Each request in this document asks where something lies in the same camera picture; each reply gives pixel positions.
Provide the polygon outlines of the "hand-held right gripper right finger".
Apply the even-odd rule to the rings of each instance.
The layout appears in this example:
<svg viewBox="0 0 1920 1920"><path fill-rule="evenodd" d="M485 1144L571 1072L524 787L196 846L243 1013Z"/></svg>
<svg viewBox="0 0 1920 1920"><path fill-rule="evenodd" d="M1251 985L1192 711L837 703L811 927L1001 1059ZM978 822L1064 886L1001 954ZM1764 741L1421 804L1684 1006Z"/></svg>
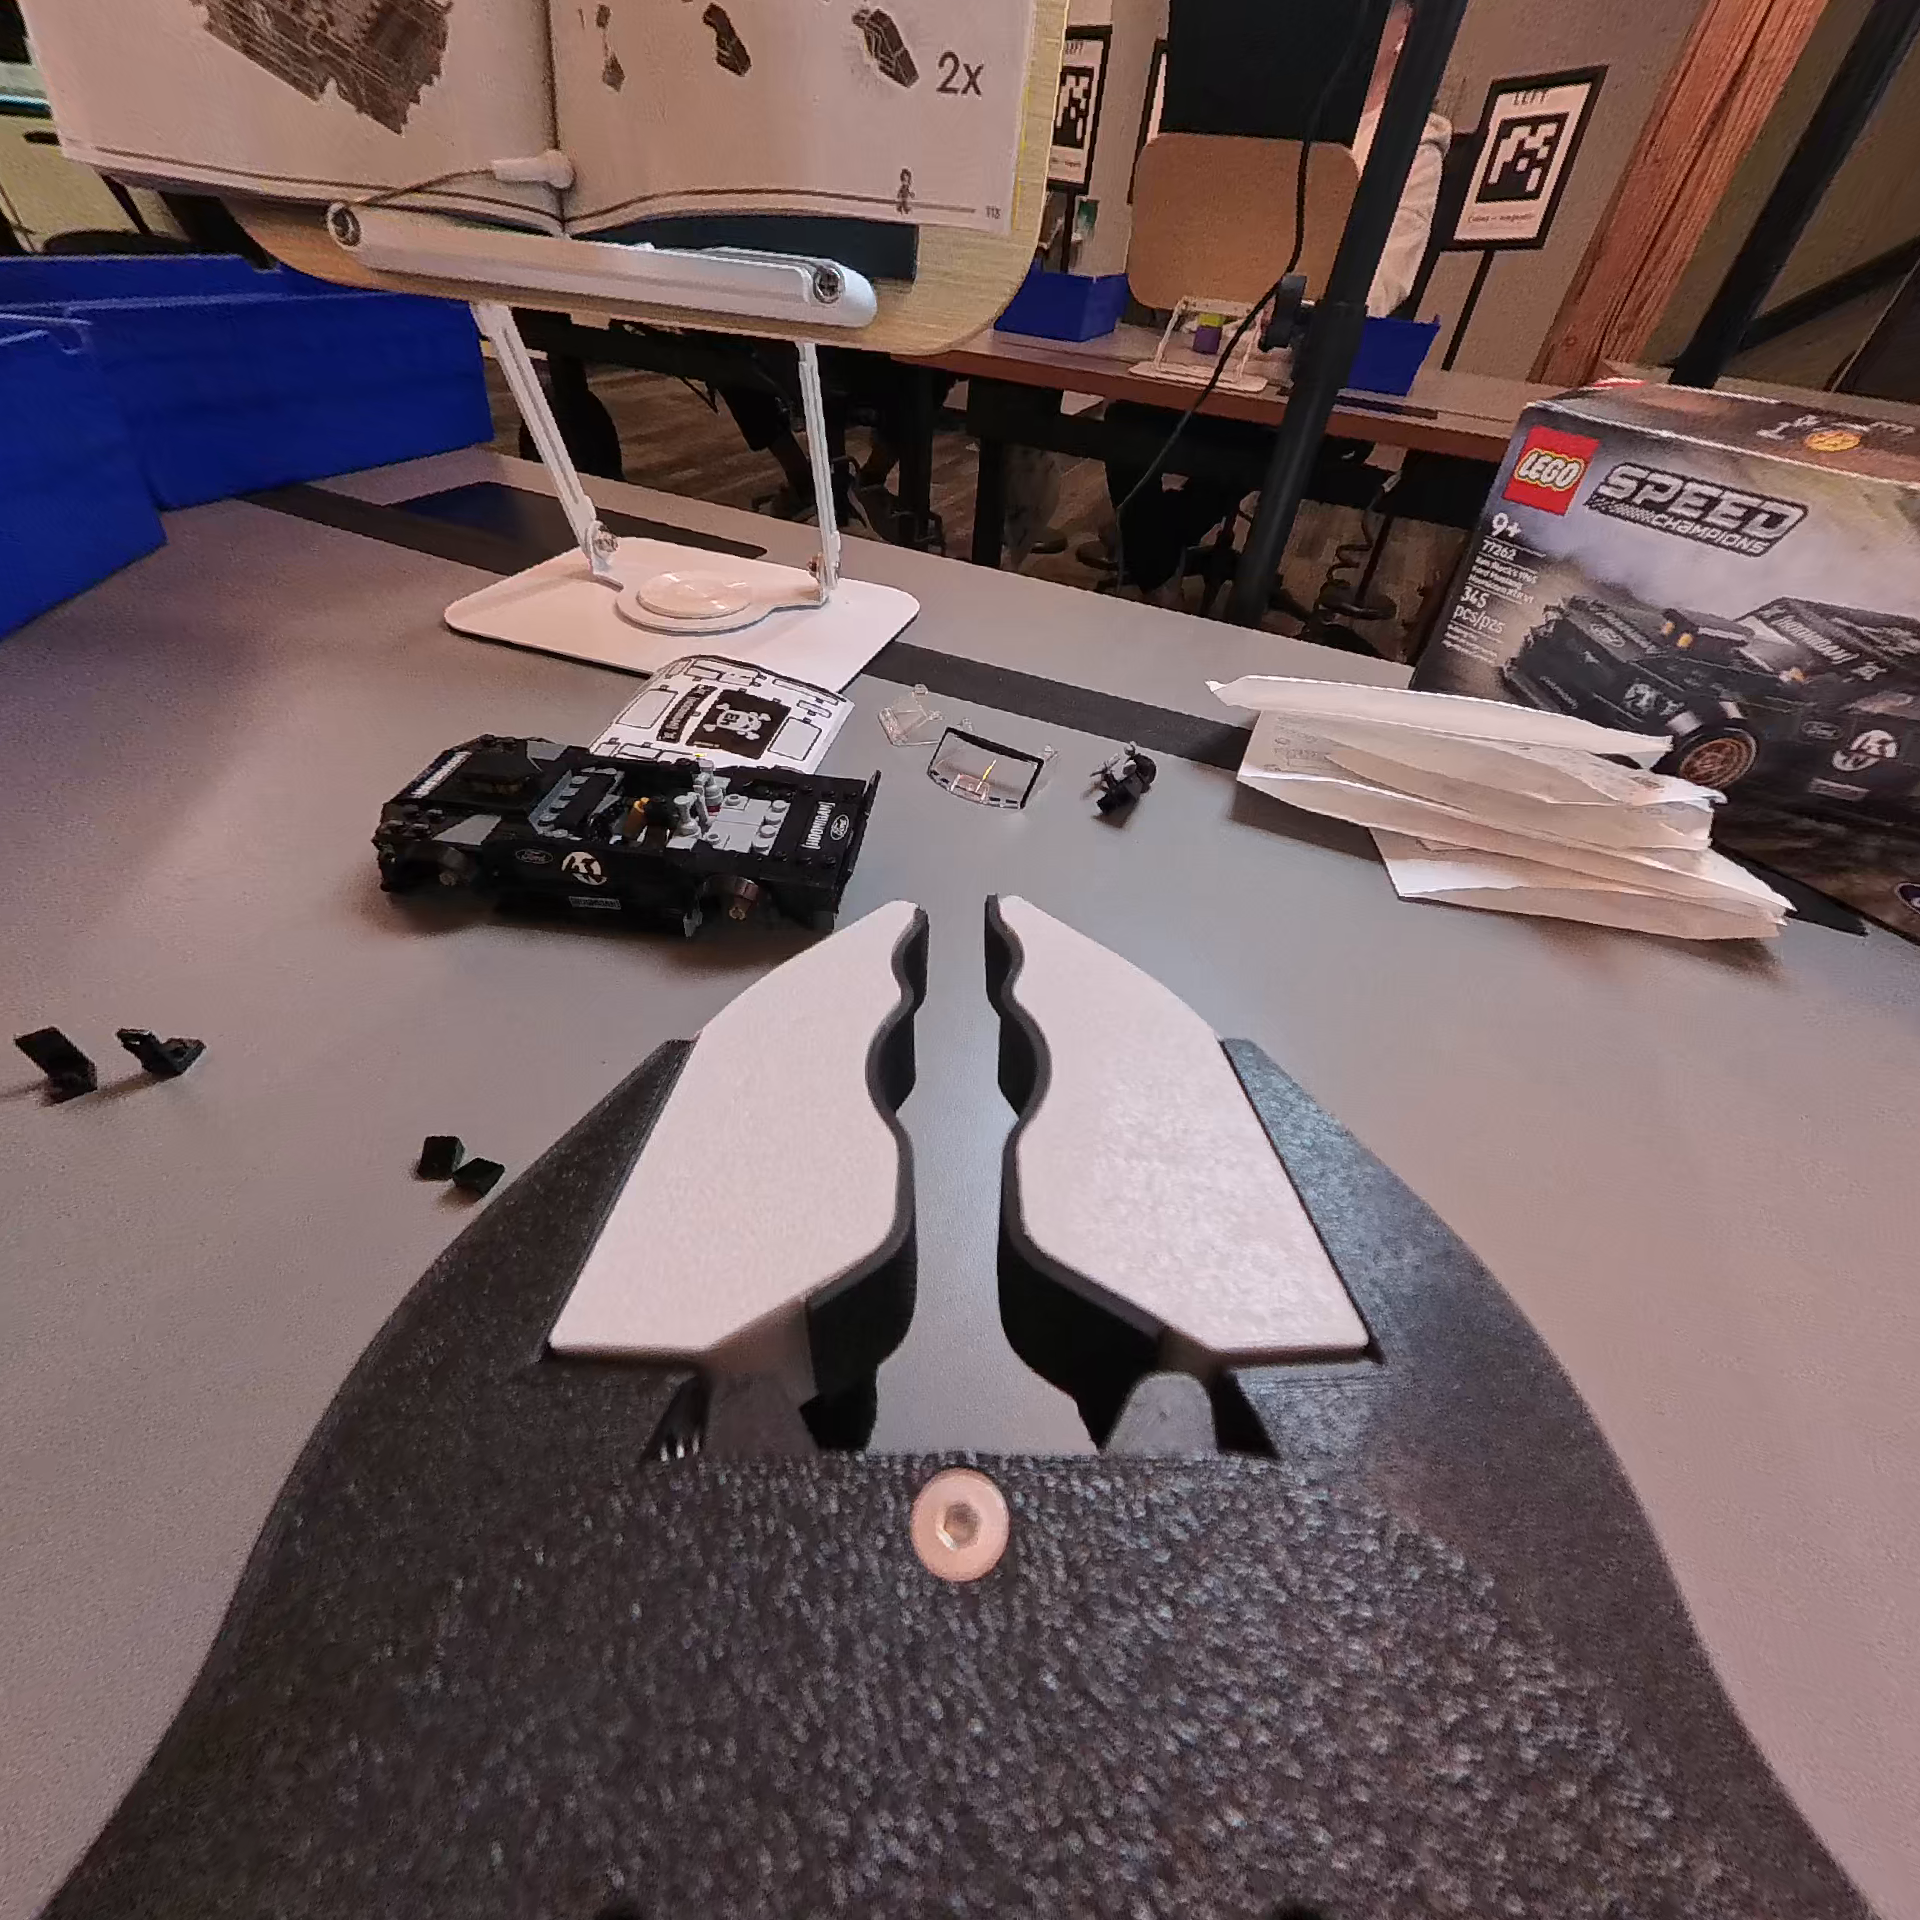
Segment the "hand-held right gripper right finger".
<svg viewBox="0 0 1920 1920"><path fill-rule="evenodd" d="M1156 1374L1350 1366L1373 1333L1227 1046L1029 898L984 907L1001 1091L1001 1319L1097 1445Z"/></svg>

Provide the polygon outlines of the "printed tag sign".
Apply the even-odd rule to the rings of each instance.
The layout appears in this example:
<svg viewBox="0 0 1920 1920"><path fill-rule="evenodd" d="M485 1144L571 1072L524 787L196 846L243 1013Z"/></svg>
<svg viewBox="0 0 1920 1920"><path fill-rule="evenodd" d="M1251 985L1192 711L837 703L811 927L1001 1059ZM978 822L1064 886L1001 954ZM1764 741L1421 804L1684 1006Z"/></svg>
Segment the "printed tag sign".
<svg viewBox="0 0 1920 1920"><path fill-rule="evenodd" d="M1546 248L1608 74L1587 65L1488 84L1447 251Z"/></svg>
<svg viewBox="0 0 1920 1920"><path fill-rule="evenodd" d="M1088 197L1114 53L1111 24L1068 25L1051 114L1050 189Z"/></svg>

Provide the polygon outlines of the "black lego car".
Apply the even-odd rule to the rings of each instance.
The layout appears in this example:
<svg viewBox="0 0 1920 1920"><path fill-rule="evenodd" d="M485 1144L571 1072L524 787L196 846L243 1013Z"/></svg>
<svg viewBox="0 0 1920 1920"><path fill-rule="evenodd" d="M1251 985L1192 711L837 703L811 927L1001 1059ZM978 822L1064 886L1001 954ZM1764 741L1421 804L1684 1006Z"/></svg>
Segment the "black lego car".
<svg viewBox="0 0 1920 1920"><path fill-rule="evenodd" d="M387 799L374 849L381 892L457 892L511 919L685 939L720 919L831 929L874 796L874 778L480 736Z"/></svg>

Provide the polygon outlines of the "wooden desk with black legs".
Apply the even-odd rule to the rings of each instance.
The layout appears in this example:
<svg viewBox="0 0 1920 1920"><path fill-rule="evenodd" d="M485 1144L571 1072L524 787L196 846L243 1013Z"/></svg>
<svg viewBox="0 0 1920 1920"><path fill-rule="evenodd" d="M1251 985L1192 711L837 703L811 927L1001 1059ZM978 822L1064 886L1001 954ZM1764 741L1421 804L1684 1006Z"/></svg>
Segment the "wooden desk with black legs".
<svg viewBox="0 0 1920 1920"><path fill-rule="evenodd" d="M902 356L914 372L951 372L971 381L1016 390L1019 396L1094 396L1178 412L1199 390L1144 374L1156 346L1147 325L1117 325L1090 344L1051 344L984 330L974 341L929 356ZM1346 390L1335 396L1329 432L1353 441L1400 444L1463 461L1501 456L1523 412L1558 390L1427 366L1407 396Z"/></svg>

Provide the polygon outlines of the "small blue bin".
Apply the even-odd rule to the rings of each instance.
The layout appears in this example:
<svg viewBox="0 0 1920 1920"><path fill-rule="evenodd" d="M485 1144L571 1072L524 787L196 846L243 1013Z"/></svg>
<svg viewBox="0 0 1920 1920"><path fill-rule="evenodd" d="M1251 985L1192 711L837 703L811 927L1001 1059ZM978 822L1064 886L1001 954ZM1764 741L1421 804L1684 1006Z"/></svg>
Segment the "small blue bin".
<svg viewBox="0 0 1920 1920"><path fill-rule="evenodd" d="M1437 320L1364 317L1338 390L1350 396L1406 397L1427 366Z"/></svg>
<svg viewBox="0 0 1920 1920"><path fill-rule="evenodd" d="M1019 341L1090 344L1120 325L1126 304L1126 273L1068 273L1031 265L994 330Z"/></svg>

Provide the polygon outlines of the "beige book stand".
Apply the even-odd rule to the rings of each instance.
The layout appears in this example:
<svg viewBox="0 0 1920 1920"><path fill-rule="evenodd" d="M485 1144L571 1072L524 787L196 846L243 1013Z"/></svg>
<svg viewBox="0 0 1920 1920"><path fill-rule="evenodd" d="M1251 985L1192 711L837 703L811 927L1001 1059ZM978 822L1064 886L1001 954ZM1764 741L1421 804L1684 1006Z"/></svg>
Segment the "beige book stand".
<svg viewBox="0 0 1920 1920"><path fill-rule="evenodd" d="M1350 146L1190 129L1149 141L1126 276L1166 330L1140 372L1231 396L1285 384L1354 193Z"/></svg>

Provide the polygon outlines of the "lego instruction booklet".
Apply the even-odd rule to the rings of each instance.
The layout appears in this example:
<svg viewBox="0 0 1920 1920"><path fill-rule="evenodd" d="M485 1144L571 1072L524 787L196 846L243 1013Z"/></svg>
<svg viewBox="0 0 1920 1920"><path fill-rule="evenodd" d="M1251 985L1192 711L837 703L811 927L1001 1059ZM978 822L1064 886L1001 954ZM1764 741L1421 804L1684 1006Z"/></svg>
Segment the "lego instruction booklet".
<svg viewBox="0 0 1920 1920"><path fill-rule="evenodd" d="M24 2L61 151L517 228L1007 232L1036 2Z"/></svg>

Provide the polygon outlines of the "transparent lego windshield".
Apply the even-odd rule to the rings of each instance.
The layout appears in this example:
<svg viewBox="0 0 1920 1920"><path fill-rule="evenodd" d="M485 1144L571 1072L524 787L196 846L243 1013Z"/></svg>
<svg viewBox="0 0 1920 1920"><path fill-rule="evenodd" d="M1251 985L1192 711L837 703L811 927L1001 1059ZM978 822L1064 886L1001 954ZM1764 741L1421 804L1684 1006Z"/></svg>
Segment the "transparent lego windshield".
<svg viewBox="0 0 1920 1920"><path fill-rule="evenodd" d="M1016 748L971 727L947 727L932 750L929 781L978 805L1019 812L1045 787L1056 748Z"/></svg>

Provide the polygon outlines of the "white book stand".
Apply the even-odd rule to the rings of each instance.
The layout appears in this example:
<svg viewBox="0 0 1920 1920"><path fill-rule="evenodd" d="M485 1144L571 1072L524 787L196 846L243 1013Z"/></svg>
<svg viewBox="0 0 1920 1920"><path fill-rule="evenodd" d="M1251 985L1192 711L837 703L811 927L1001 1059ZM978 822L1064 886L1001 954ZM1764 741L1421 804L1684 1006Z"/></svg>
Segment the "white book stand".
<svg viewBox="0 0 1920 1920"><path fill-rule="evenodd" d="M285 265L367 289L457 298L506 372L524 425L571 526L571 547L457 597L445 628L541 657L649 675L720 654L839 691L902 638L922 604L898 588L842 576L831 497L820 344L918 361L994 320L1029 270L1045 199L1051 78L1064 48L1064 2L1023 2L1031 25L1023 65L1012 228L922 228L910 281L865 281L842 265L779 251L664 251L563 240L381 205L236 199L243 228ZM817 555L781 566L610 536L538 390L517 314L596 314L701 334L787 341L800 353Z"/></svg>

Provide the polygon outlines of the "black tripod pole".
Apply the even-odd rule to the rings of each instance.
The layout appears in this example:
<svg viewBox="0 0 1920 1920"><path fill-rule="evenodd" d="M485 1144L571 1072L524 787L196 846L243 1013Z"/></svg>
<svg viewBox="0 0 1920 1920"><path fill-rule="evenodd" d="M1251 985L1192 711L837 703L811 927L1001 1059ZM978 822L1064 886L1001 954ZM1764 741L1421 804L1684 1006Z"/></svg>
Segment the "black tripod pole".
<svg viewBox="0 0 1920 1920"><path fill-rule="evenodd" d="M1368 289L1467 9L1467 2L1411 2L1400 58L1385 92L1326 289L1317 299L1303 346L1295 353L1295 384L1227 604L1239 628L1260 628L1268 611L1317 449L1363 344Z"/></svg>

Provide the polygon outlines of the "wooden post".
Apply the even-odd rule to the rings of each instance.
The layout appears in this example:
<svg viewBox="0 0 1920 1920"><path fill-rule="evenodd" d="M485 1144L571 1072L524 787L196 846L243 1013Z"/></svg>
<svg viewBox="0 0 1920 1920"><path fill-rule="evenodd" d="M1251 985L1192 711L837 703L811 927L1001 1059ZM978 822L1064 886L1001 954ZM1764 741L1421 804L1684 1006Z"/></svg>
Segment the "wooden post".
<svg viewBox="0 0 1920 1920"><path fill-rule="evenodd" d="M1826 2L1701 2L1532 361L1581 390L1641 361Z"/></svg>

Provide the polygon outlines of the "lego set box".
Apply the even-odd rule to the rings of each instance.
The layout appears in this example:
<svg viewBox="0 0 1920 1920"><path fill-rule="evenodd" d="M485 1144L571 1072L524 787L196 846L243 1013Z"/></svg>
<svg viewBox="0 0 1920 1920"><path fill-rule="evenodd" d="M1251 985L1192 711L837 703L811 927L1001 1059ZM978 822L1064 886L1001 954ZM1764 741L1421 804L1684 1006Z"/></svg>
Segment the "lego set box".
<svg viewBox="0 0 1920 1920"><path fill-rule="evenodd" d="M1916 414L1525 407L1411 681L1661 739L1734 851L1916 939Z"/></svg>

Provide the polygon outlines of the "pile of white paper bags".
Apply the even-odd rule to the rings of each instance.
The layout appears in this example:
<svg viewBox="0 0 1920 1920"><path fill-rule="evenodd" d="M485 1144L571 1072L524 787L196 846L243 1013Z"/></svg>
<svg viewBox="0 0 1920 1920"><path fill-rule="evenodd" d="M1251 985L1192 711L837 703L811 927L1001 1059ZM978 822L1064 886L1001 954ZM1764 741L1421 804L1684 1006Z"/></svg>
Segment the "pile of white paper bags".
<svg viewBox="0 0 1920 1920"><path fill-rule="evenodd" d="M1394 686L1243 675L1239 781L1373 835L1406 902L1665 939L1777 939L1790 902L1716 851L1720 793L1661 732Z"/></svg>

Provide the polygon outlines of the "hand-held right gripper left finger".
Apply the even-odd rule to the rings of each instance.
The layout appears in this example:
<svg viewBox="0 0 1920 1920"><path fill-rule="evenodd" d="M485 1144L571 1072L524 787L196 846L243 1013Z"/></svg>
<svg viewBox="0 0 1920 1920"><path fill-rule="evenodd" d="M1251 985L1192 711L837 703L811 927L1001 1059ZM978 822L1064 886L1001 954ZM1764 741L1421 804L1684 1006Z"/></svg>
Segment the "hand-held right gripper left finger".
<svg viewBox="0 0 1920 1920"><path fill-rule="evenodd" d="M889 902L741 990L692 1037L549 1333L581 1362L771 1378L864 1449L918 1305L898 1109L918 1082L929 915Z"/></svg>

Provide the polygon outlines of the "white sticker sheet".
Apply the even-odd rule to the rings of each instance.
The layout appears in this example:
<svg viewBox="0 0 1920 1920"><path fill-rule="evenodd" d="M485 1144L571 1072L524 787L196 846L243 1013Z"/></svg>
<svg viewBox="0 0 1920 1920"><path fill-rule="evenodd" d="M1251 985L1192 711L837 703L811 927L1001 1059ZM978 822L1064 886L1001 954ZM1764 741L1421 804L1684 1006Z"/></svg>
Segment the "white sticker sheet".
<svg viewBox="0 0 1920 1920"><path fill-rule="evenodd" d="M854 699L725 661L659 666L591 745L613 762L701 762L708 766L814 774L842 732Z"/></svg>

